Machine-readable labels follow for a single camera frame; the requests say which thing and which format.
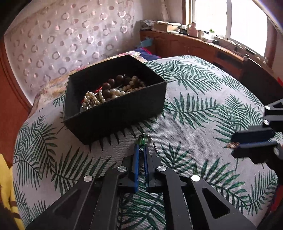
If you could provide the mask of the window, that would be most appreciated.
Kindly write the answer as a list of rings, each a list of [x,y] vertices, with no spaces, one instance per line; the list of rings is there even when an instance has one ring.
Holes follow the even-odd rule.
[[[269,56],[272,24],[258,1],[182,1],[182,10],[186,25],[196,23],[198,30],[213,34],[223,48]]]

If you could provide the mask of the black square jewelry box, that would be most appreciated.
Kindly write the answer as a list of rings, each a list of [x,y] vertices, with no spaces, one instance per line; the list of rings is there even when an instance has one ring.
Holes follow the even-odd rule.
[[[94,91],[109,78],[125,74],[137,76],[145,88],[81,111],[88,91]],[[92,65],[69,76],[63,106],[64,125],[84,145],[152,118],[163,110],[166,81],[130,55]]]

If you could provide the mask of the palm leaf bedspread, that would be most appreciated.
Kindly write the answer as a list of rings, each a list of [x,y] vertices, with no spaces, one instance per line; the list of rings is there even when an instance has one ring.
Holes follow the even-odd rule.
[[[28,118],[13,157],[16,204],[27,226],[85,175],[99,177],[133,153],[141,133],[152,138],[162,164],[182,176],[197,174],[254,225],[271,204],[277,176],[266,164],[235,159],[227,143],[236,131],[259,125],[264,106],[239,81],[193,56],[146,63],[166,80],[161,114],[91,146],[63,124],[65,95]]]

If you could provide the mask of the blue tissue bag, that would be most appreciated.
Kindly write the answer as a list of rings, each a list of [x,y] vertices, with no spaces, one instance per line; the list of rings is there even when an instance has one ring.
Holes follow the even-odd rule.
[[[154,42],[153,38],[146,37],[143,41],[140,42],[138,48],[151,47]]]

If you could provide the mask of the yellow plush pillow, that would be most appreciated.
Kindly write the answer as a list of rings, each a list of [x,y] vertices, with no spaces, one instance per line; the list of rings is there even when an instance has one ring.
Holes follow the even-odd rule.
[[[25,229],[19,215],[13,187],[13,167],[1,154],[1,229]]]

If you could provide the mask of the wooden window cabinet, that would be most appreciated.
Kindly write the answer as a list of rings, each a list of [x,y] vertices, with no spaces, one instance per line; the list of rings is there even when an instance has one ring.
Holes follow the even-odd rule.
[[[140,31],[142,41],[147,37],[153,39],[151,51],[161,58],[181,55],[196,56],[215,64],[234,78],[240,78],[244,59],[229,49],[184,34]]]

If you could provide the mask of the pink bottle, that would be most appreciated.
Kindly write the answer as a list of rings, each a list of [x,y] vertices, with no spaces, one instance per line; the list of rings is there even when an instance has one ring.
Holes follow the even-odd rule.
[[[191,23],[191,26],[187,30],[187,34],[192,37],[198,37],[198,30],[195,22]]]

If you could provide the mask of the pink circle pattern curtain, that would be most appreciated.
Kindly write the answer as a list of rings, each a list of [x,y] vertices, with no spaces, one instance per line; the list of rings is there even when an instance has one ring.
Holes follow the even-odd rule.
[[[51,80],[134,47],[137,1],[31,1],[4,35],[29,103]]]

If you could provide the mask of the cardboard box on cabinet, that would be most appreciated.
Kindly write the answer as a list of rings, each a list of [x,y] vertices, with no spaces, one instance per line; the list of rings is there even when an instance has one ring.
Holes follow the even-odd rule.
[[[155,31],[161,31],[165,33],[170,33],[178,29],[179,24],[169,23],[169,22],[161,22],[157,21],[154,23],[153,29]]]

